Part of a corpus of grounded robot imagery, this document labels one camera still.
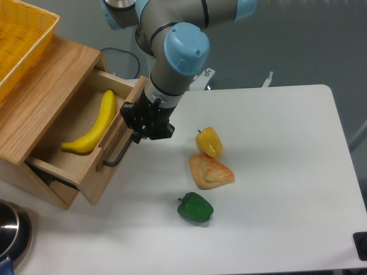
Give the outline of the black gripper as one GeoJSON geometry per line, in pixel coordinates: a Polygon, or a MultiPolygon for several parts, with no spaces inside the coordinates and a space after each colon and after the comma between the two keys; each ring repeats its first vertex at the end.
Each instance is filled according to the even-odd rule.
{"type": "Polygon", "coordinates": [[[151,101],[145,93],[142,93],[136,104],[124,102],[122,105],[120,114],[126,126],[132,130],[132,141],[136,144],[140,143],[142,135],[150,140],[172,137],[175,127],[169,120],[175,107],[164,108],[161,103],[160,98],[151,101]]]}

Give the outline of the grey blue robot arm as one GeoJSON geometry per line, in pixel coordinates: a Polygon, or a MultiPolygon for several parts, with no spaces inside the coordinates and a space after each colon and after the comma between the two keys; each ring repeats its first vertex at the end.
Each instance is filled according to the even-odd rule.
{"type": "Polygon", "coordinates": [[[194,76],[204,70],[210,42],[204,30],[252,15],[257,1],[101,1],[112,29],[139,26],[155,64],[140,98],[123,104],[132,139],[167,139],[170,115],[194,76]]]}

